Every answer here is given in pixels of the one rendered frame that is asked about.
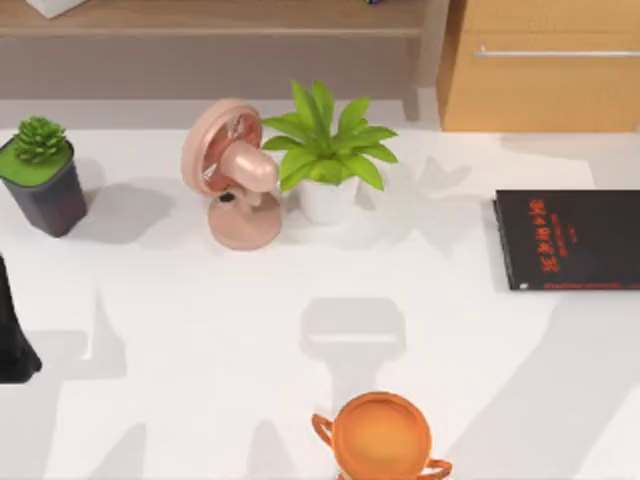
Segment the leafy plant in white pot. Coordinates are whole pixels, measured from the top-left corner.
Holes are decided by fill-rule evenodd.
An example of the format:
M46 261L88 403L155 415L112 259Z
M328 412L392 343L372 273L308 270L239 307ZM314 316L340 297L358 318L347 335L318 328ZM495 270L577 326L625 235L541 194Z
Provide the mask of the leafy plant in white pot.
M283 154L279 189L297 194L305 217L317 225L338 224L351 213L362 183L385 188L376 163L398 162L384 144L398 133L369 122L368 97L350 101L337 113L332 91L319 80L309 88L293 80L291 95L293 111L262 120L277 132L262 148Z

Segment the pink desk fan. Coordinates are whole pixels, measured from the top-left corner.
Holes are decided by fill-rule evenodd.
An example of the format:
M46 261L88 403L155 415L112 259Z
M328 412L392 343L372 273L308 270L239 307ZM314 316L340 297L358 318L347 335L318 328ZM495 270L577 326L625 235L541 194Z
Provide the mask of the pink desk fan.
M242 99L226 98L197 119L183 144L182 180L211 199L210 232L230 249L264 247L281 230L281 206L274 195L279 167L261 150L261 141L257 109Z

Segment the orange trophy cup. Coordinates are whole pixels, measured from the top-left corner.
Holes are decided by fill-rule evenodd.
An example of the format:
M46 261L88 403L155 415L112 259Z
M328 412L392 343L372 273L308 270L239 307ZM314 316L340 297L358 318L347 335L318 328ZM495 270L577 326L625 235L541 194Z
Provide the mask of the orange trophy cup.
M432 457L432 434L409 400L375 391L349 400L330 420L314 414L311 424L332 450L336 480L446 480L451 462Z

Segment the wooden open shelf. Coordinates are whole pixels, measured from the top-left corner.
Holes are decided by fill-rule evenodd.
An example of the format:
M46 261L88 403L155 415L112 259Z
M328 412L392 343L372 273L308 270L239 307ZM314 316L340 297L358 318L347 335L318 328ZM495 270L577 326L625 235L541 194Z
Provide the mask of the wooden open shelf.
M291 80L377 118L436 125L448 0L87 0L47 20L0 0L0 128L30 113L82 128L186 127L210 102L264 110Z

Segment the black book with red lettering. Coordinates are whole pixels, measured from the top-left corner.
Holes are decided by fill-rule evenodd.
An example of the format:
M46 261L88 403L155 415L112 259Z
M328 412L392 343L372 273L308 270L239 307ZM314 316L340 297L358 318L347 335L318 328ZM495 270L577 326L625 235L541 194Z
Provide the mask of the black book with red lettering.
M512 290L640 290L640 190L508 190L493 208Z

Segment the wooden cupboard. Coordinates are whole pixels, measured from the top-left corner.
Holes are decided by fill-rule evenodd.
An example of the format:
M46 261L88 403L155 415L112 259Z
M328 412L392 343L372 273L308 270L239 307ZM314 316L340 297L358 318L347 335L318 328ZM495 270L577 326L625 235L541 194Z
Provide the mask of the wooden cupboard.
M488 50L640 50L640 0L450 0L437 76L457 132L640 129L640 58L482 58Z

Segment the succulent in dark pot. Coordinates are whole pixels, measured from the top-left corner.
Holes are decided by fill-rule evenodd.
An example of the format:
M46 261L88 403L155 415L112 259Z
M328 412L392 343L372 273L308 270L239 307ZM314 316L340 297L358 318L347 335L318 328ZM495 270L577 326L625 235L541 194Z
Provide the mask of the succulent in dark pot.
M66 129L43 116L19 122L0 146L0 181L26 220L47 235L68 234L88 213Z

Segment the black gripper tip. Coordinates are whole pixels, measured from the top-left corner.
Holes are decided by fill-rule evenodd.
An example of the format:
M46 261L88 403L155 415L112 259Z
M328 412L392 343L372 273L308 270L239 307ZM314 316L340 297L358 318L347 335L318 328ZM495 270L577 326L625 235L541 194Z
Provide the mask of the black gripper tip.
M0 254L0 384L27 383L41 369L42 361L19 323Z

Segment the white box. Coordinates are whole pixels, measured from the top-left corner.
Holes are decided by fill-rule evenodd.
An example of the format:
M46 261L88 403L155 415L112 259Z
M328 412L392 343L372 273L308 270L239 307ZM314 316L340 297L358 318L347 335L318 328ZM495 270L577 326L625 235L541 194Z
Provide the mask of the white box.
M35 9L46 19L54 19L66 12L77 8L87 2L87 0L25 0L26 3Z

